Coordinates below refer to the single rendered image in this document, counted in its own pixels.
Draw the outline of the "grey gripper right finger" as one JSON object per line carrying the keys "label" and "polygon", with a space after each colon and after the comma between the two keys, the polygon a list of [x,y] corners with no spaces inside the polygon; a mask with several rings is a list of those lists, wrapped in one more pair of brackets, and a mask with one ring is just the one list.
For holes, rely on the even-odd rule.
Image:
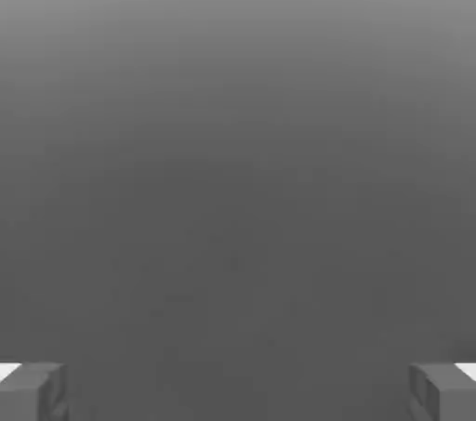
{"label": "grey gripper right finger", "polygon": [[411,421],[476,421],[476,362],[412,363]]}

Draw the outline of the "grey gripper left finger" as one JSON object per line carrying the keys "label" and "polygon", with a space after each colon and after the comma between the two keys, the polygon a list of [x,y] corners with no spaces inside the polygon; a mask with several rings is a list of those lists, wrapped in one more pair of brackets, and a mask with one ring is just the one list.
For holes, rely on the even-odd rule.
{"label": "grey gripper left finger", "polygon": [[0,421],[70,421],[60,362],[0,362]]}

